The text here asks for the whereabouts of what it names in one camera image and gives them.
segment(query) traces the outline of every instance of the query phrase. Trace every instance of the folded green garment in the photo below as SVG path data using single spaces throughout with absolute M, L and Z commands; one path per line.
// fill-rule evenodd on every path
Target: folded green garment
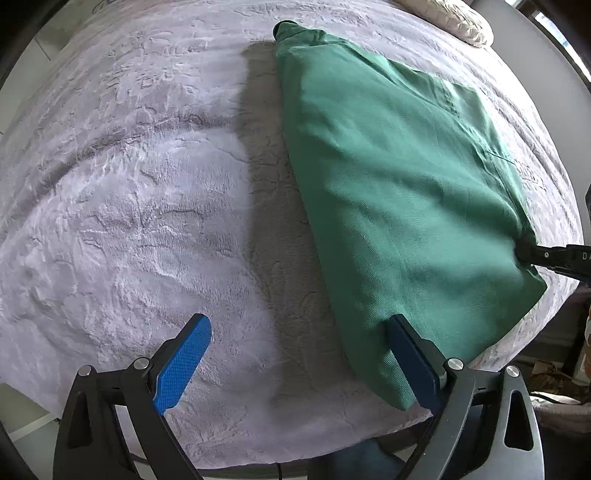
M 274 35 L 287 150 L 343 347 L 408 408 L 390 316 L 471 361 L 543 294 L 513 253 L 535 242 L 521 182 L 473 89 L 291 21 Z

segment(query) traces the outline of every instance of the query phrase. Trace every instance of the beige pillow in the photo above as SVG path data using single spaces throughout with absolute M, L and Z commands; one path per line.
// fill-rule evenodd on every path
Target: beige pillow
M 418 17 L 460 40 L 484 47 L 492 44 L 492 28 L 484 17 L 462 0 L 398 0 Z

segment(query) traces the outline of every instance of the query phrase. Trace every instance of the floor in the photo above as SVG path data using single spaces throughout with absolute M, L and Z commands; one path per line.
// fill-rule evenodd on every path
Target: floor
M 112 1 L 70 0 L 29 43 L 0 89 L 0 135 L 8 130 L 23 100 L 39 88 L 51 62 L 93 10 Z

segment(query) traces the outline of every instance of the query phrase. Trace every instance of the blue gripper pad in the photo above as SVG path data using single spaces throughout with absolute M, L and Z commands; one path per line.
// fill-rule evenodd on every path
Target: blue gripper pad
M 436 415 L 442 407 L 439 380 L 420 349 L 394 315 L 387 323 L 388 346 L 413 389 L 418 404 Z
M 193 329 L 187 334 L 177 350 L 164 366 L 156 382 L 154 407 L 162 415 L 167 408 L 174 407 L 189 380 L 193 376 L 212 338 L 212 324 L 205 315 L 195 319 Z

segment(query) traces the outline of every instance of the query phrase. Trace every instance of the white fluffy blanket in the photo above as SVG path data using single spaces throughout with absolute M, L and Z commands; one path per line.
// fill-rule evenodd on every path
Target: white fluffy blanket
M 213 343 L 167 418 L 197 467 L 320 455 L 426 414 L 386 405 L 340 349 L 282 140 L 284 19 L 479 89 L 540 242 L 582 241 L 548 132 L 490 48 L 380 0 L 116 2 L 0 144 L 0 375 L 55 415 L 79 366 L 125 367 L 195 312 Z M 477 365 L 508 362 L 576 285 L 543 275 Z

